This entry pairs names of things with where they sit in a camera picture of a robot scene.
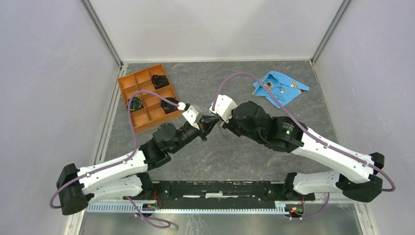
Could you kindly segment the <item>metal key holder plate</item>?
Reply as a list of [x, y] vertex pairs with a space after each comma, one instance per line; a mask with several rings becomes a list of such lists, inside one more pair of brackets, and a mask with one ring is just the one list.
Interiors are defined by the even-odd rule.
[[229, 135], [226, 128], [223, 128], [221, 125], [218, 125], [219, 133], [221, 134], [223, 139], [228, 139]]

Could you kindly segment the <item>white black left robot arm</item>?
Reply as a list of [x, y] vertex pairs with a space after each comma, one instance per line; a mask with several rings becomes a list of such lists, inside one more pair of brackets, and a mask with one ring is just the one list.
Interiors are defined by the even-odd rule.
[[89, 204], [106, 199], [136, 196], [149, 199], [154, 187], [146, 180], [148, 171], [168, 163], [171, 154], [194, 139], [206, 141], [219, 120], [219, 117], [203, 115], [198, 122], [186, 121], [180, 128], [169, 122], [163, 123], [150, 140], [121, 157], [85, 167], [77, 167], [74, 163], [64, 166], [50, 207], [60, 209], [62, 215], [72, 215]]

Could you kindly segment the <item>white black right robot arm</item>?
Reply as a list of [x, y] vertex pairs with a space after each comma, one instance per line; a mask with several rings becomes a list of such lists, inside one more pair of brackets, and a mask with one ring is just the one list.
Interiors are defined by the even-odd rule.
[[238, 137], [244, 136], [276, 152], [303, 156], [330, 168], [320, 173], [289, 173], [283, 195], [295, 200], [310, 193], [342, 193], [358, 202], [368, 203], [381, 192], [383, 180], [377, 176], [384, 156], [361, 154], [342, 147], [314, 132], [305, 124], [295, 124], [289, 117], [271, 117], [252, 101], [236, 105], [233, 100], [215, 104], [224, 128]]

